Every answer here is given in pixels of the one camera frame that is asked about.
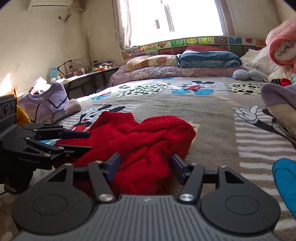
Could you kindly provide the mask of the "yellow knit sweater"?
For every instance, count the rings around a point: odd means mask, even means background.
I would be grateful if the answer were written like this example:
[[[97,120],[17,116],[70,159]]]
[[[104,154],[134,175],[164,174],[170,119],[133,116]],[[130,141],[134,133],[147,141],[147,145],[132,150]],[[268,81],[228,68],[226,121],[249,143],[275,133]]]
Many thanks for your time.
[[[30,123],[31,120],[25,110],[17,104],[16,108],[16,123],[20,126]]]

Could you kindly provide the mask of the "red knit sweater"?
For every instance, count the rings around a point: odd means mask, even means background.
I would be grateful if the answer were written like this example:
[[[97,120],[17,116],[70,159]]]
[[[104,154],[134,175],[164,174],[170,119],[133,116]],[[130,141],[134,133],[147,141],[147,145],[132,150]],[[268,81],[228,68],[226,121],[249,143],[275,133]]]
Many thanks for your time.
[[[88,129],[88,139],[59,140],[57,145],[91,147],[74,159],[75,167],[121,156],[120,167],[109,184],[115,195],[157,195],[170,193],[174,173],[169,160],[184,159],[195,138],[191,124],[172,115],[147,118],[141,123],[131,113],[104,111]]]

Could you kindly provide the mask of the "lavender folded garment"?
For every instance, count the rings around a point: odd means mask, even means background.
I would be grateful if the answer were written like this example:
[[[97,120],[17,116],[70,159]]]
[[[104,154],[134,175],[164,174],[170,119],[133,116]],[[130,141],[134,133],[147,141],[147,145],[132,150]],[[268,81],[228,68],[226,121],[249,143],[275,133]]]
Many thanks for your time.
[[[81,111],[82,107],[75,99],[69,99],[61,83],[53,83],[41,94],[28,93],[18,100],[31,123],[57,123]]]

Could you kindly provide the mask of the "cluttered dark side desk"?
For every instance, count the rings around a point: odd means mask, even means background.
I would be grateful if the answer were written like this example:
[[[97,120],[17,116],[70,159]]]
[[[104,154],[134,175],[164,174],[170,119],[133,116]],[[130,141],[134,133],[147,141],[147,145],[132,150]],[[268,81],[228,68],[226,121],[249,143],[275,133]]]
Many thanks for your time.
[[[109,62],[95,66],[79,66],[78,60],[69,60],[57,67],[59,81],[62,83],[69,99],[86,96],[95,93],[100,88],[106,88],[110,76],[119,67]]]

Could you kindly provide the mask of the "Mickey Mouse bed blanket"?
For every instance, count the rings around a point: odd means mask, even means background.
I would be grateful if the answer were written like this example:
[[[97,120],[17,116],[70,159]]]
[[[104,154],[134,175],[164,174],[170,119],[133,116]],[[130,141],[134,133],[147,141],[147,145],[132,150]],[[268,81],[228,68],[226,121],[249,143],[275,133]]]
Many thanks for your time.
[[[60,121],[88,132],[104,111],[141,123],[176,116],[194,128],[186,164],[204,166],[197,203],[170,193],[115,195],[97,201],[86,167],[72,160],[37,169],[24,192],[1,184],[1,240],[295,240],[295,211],[285,192],[295,177],[295,147],[254,124],[263,113],[259,85],[227,78],[134,81],[79,98],[79,113]]]

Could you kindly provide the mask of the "pink floral quilt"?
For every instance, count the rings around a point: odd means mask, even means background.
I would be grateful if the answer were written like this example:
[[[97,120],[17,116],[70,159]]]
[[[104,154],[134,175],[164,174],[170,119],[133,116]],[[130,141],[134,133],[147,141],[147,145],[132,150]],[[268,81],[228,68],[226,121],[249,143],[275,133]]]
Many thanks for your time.
[[[130,81],[170,77],[231,77],[236,70],[245,69],[242,67],[180,68],[178,66],[152,66],[126,72],[125,65],[123,65],[110,77],[108,87],[113,87]]]

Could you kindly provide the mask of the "light blue plush toy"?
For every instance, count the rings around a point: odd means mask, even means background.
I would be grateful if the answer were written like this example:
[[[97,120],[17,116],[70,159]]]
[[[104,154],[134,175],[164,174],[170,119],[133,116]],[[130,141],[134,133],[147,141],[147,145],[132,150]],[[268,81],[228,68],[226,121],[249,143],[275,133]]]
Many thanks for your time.
[[[258,70],[236,70],[233,72],[232,77],[236,80],[242,81],[252,80],[266,82],[268,80],[268,76]]]

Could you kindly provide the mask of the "blue folded blanket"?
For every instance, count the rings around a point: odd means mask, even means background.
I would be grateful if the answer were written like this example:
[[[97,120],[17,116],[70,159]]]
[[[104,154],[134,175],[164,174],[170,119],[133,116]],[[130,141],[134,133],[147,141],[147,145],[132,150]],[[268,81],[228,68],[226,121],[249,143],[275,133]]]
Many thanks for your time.
[[[228,51],[185,51],[177,54],[181,68],[229,68],[242,65],[241,59]]]

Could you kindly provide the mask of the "purple and cream garment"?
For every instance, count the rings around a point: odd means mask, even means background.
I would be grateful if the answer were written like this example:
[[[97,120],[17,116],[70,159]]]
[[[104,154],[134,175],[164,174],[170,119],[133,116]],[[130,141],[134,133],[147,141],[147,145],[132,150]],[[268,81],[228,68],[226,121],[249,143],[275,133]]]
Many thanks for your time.
[[[283,87],[273,83],[261,83],[260,95],[265,104],[263,113],[272,116],[272,124],[260,120],[254,125],[276,133],[295,147],[295,84]]]

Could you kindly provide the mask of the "yellow patterned pillow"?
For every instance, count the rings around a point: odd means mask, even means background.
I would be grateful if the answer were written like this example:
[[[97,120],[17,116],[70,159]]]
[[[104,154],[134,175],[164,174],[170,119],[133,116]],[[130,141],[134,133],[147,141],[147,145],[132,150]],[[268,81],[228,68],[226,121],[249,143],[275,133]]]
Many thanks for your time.
[[[125,69],[126,72],[131,72],[147,67],[166,67],[176,66],[177,64],[176,55],[145,55],[129,60],[125,65]]]

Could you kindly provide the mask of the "window curtain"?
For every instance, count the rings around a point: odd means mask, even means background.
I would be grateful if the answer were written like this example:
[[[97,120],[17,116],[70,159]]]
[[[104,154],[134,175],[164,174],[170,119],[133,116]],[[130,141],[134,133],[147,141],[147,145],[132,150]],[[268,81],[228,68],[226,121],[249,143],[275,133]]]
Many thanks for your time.
[[[127,51],[132,48],[130,43],[132,28],[129,1],[114,0],[112,1],[112,6],[117,42],[122,51]]]

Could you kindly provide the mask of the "colourful alphabet mat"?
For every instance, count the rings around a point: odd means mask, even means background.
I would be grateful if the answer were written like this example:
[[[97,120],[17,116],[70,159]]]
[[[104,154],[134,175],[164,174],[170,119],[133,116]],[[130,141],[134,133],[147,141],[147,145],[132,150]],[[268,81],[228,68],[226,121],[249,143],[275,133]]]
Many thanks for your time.
[[[266,46],[265,40],[234,36],[210,36],[162,41],[140,46],[130,52],[122,52],[123,61],[144,55],[182,54],[189,46],[214,46],[243,56],[249,49],[260,50]]]

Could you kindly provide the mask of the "cream comforter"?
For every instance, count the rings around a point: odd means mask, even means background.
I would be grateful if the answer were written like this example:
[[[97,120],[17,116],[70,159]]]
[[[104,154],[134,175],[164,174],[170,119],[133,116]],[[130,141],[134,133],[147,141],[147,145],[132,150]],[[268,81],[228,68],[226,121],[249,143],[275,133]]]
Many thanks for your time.
[[[274,79],[281,80],[282,78],[292,80],[291,69],[288,66],[275,64],[268,54],[267,47],[261,50],[249,49],[240,59],[243,63],[243,68],[247,70],[259,70],[268,77],[267,82],[271,82]]]

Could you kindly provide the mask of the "pink rolled quilt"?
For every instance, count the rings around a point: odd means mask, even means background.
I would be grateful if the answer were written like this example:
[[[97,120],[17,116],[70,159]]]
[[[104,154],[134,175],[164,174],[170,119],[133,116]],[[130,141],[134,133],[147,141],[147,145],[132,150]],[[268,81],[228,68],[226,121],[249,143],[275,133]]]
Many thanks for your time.
[[[274,63],[295,68],[295,17],[271,30],[266,37],[266,45]]]

